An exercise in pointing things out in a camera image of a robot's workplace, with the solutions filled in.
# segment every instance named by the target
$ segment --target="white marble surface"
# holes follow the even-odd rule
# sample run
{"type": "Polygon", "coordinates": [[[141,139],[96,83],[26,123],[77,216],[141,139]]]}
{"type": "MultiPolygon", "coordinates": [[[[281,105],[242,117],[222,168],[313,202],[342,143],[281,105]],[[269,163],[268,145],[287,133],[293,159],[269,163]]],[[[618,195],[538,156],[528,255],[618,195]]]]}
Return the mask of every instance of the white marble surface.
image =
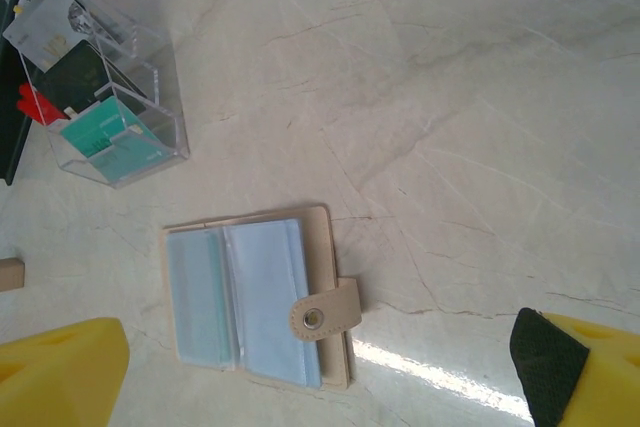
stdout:
{"type": "Polygon", "coordinates": [[[531,425],[523,306],[640,331],[640,0],[109,0],[166,28],[192,157],[119,191],[32,128],[0,186],[0,340],[125,325],[112,425],[531,425]],[[366,313],[354,385],[179,364],[157,234],[324,202],[366,313]]]}

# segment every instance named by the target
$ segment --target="card holder strap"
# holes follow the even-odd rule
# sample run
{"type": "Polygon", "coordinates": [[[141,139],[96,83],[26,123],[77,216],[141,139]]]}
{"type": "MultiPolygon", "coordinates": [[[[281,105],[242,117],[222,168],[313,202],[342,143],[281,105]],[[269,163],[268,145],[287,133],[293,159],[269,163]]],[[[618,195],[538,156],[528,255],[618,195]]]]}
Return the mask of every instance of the card holder strap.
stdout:
{"type": "Polygon", "coordinates": [[[298,300],[291,308],[289,326],[307,342],[340,334],[362,321],[356,279],[340,277],[338,287],[298,300]]]}

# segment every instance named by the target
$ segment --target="red object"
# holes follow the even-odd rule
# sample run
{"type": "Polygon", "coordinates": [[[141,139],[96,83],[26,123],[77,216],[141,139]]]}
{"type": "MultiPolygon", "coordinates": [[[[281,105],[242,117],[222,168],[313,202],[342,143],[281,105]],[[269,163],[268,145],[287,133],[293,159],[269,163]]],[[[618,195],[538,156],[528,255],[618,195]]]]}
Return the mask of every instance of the red object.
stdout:
{"type": "Polygon", "coordinates": [[[36,122],[39,122],[43,125],[49,125],[55,120],[67,118],[62,112],[56,109],[51,104],[51,102],[49,102],[40,92],[36,92],[36,95],[38,96],[38,102],[36,103],[36,99],[33,96],[33,91],[31,90],[31,86],[29,84],[22,84],[20,86],[19,92],[22,96],[22,99],[18,101],[18,110],[23,112],[25,115],[28,115],[36,122]]]}

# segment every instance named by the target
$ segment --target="acrylic organizer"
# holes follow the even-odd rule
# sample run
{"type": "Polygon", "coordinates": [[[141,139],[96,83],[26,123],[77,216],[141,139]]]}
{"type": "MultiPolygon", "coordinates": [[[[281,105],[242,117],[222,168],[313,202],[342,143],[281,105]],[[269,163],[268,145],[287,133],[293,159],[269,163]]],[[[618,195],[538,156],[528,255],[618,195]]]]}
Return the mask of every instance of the acrylic organizer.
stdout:
{"type": "Polygon", "coordinates": [[[62,170],[118,188],[189,157],[167,37],[102,0],[33,0],[3,35],[62,170]]]}

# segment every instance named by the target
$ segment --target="yellow object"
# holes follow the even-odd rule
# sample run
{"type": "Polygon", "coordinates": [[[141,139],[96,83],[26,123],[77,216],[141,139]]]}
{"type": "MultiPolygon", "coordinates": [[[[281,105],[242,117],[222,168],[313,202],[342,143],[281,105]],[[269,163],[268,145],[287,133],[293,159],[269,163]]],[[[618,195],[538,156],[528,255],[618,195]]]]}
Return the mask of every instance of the yellow object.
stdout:
{"type": "Polygon", "coordinates": [[[640,425],[640,335],[543,314],[589,350],[560,427],[640,425]]]}
{"type": "Polygon", "coordinates": [[[129,363],[118,319],[0,345],[0,426],[104,427],[129,363]]]}

